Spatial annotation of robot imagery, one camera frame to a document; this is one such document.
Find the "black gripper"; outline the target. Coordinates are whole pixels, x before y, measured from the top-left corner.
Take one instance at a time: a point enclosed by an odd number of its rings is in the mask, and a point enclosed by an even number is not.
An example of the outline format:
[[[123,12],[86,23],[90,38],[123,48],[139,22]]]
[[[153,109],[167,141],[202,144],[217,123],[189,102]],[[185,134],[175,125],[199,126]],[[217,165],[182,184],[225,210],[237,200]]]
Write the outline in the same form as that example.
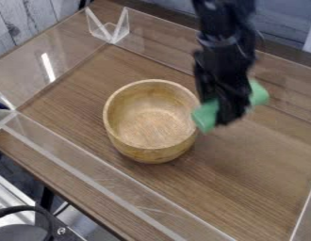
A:
[[[227,125],[242,118],[250,106],[247,70],[254,64],[253,34],[217,40],[197,35],[201,49],[193,52],[193,75],[199,101],[217,98],[215,124]]]

